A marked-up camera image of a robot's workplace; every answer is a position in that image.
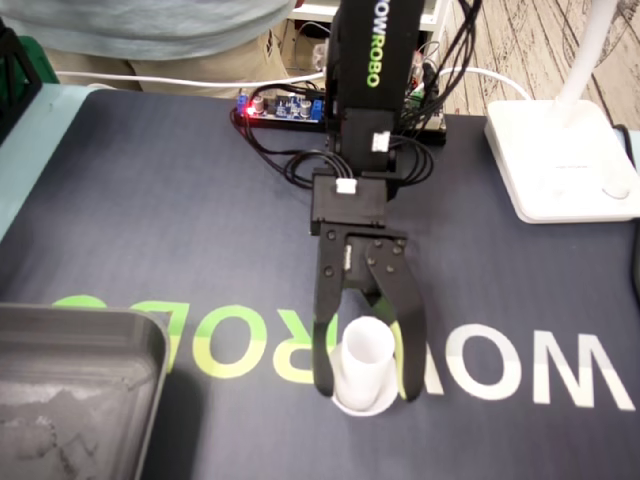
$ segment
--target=dark gray mouse pad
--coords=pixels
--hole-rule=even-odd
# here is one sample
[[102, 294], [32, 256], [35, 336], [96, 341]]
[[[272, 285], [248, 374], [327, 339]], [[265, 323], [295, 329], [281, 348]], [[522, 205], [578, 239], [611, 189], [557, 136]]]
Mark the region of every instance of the dark gray mouse pad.
[[[309, 384], [309, 194], [261, 162], [231, 106], [91, 95], [0, 244], [3, 301], [168, 312], [145, 478], [640, 478], [632, 225], [523, 224], [485, 120], [450, 117], [433, 177], [389, 208], [426, 305], [427, 388], [347, 417]], [[337, 337], [363, 313], [346, 292]]]

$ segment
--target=gray metal tray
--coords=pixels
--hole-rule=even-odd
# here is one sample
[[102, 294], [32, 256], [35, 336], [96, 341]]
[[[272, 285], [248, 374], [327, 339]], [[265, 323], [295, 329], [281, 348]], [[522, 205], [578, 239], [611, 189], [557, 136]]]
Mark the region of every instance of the gray metal tray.
[[136, 312], [0, 305], [0, 479], [137, 480], [167, 345]]

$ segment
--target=capacitor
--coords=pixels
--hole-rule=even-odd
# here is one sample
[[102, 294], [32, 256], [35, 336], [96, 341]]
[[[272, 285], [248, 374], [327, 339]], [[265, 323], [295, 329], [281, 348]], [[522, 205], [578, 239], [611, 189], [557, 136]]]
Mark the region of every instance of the capacitor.
[[311, 101], [303, 100], [300, 102], [300, 116], [309, 118], [311, 116]]
[[262, 98], [260, 95], [255, 97], [253, 99], [253, 108], [256, 109], [256, 113], [263, 113], [264, 112], [264, 98]]

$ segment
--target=electronic component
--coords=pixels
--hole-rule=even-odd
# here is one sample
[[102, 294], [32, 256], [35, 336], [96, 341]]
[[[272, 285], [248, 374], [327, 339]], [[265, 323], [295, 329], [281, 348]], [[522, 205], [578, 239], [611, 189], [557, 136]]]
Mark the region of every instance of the electronic component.
[[311, 107], [311, 120], [320, 121], [324, 115], [324, 102], [322, 100], [314, 100]]
[[264, 98], [258, 95], [253, 99], [253, 108], [255, 109], [256, 114], [260, 115], [264, 112]]
[[302, 118], [311, 117], [311, 102], [309, 100], [302, 100], [300, 102], [300, 116]]
[[249, 102], [249, 97], [247, 95], [238, 95], [236, 100], [236, 108], [238, 112], [244, 112], [247, 109], [247, 103]]

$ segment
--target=white connector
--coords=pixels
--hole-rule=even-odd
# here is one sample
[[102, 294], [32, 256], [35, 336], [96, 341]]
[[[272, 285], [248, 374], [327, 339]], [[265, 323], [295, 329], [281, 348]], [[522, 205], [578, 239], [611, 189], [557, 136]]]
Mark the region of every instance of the white connector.
[[342, 195], [355, 195], [358, 181], [355, 178], [336, 179], [336, 190]]
[[388, 152], [390, 141], [391, 141], [391, 132], [374, 133], [373, 142], [371, 144], [371, 151], [372, 152]]

